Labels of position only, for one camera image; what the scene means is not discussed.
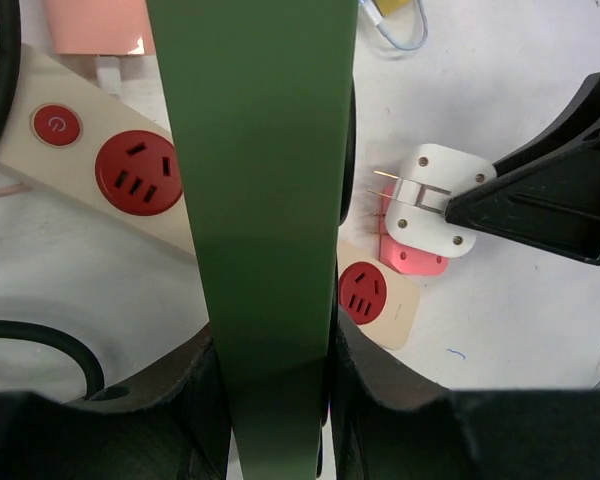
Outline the beige power strip red sockets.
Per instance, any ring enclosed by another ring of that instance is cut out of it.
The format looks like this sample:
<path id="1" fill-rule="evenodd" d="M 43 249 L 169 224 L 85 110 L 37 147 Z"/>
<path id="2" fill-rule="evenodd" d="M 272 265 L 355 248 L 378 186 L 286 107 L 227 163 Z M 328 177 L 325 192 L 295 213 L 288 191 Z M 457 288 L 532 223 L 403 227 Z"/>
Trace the beige power strip red sockets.
<path id="1" fill-rule="evenodd" d="M 21 48 L 16 97 L 0 140 L 0 171 L 102 214 L 180 255 L 195 256 L 189 211 L 220 229 L 216 259 L 236 261 L 254 239 L 247 218 L 265 201 L 293 206 L 261 172 L 239 167 L 212 194 L 211 176 L 190 179 L 171 134 L 29 45 Z"/>

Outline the pink socket adapter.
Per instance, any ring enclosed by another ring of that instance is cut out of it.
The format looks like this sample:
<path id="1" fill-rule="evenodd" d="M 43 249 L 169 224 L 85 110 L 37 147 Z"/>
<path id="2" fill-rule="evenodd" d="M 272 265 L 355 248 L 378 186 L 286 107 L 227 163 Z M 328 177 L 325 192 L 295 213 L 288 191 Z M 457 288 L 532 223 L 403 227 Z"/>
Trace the pink socket adapter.
<path id="1" fill-rule="evenodd" d="M 385 226 L 389 199 L 383 197 L 379 218 L 378 259 L 385 266 L 403 275 L 439 276 L 448 266 L 449 259 L 398 243 Z"/>

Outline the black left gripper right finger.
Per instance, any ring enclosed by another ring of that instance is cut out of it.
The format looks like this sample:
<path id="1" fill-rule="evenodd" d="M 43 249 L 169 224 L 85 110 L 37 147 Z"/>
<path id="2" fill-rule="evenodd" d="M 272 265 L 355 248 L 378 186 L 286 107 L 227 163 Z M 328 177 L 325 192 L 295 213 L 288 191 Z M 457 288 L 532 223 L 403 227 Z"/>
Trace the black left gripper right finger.
<path id="1" fill-rule="evenodd" d="M 449 390 L 331 324 L 339 479 L 600 479 L 600 388 Z"/>

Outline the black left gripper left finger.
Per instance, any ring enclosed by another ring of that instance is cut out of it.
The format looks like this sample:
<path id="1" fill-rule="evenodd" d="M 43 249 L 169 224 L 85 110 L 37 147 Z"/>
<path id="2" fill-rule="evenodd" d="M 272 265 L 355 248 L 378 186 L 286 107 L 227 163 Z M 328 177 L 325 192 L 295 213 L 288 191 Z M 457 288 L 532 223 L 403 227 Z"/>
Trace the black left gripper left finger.
<path id="1" fill-rule="evenodd" d="M 229 449 L 208 329 L 90 400 L 0 392 L 0 479 L 223 479 Z"/>

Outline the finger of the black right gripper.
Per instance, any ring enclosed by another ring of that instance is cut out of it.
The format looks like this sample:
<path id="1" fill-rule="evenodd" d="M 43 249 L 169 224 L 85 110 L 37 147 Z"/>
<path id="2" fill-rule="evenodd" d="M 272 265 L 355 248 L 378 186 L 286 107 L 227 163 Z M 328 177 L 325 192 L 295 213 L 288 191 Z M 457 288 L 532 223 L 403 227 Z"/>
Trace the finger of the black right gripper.
<path id="1" fill-rule="evenodd" d="M 600 265 L 600 72 L 494 168 L 495 179 L 450 200 L 448 223 Z"/>

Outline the green power strip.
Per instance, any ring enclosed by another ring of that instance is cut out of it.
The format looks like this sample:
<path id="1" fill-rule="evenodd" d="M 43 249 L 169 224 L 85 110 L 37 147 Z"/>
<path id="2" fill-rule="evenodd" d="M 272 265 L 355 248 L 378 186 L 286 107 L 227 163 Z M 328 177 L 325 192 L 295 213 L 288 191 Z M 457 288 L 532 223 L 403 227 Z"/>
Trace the green power strip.
<path id="1" fill-rule="evenodd" d="M 358 7 L 148 11 L 243 476 L 312 479 Z"/>

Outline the pink USB charger cube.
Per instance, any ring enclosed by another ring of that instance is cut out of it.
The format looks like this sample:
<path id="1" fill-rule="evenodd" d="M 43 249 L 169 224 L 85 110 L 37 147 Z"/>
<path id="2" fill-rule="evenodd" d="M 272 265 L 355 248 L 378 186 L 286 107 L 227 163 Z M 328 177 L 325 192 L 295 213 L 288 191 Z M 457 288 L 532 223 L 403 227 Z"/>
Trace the pink USB charger cube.
<path id="1" fill-rule="evenodd" d="M 153 55 L 145 0 L 44 0 L 54 51 L 61 55 Z"/>

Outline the white socket adapter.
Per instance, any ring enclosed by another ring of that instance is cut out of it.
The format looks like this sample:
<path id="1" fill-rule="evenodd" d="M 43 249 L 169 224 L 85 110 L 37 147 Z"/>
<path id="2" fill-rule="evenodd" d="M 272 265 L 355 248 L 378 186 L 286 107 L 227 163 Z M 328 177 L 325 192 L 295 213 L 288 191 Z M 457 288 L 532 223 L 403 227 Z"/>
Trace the white socket adapter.
<path id="1" fill-rule="evenodd" d="M 437 144 L 421 144 L 395 173 L 377 175 L 393 181 L 384 224 L 397 243 L 445 258 L 466 255 L 477 234 L 445 220 L 450 201 L 496 178 L 491 161 Z"/>

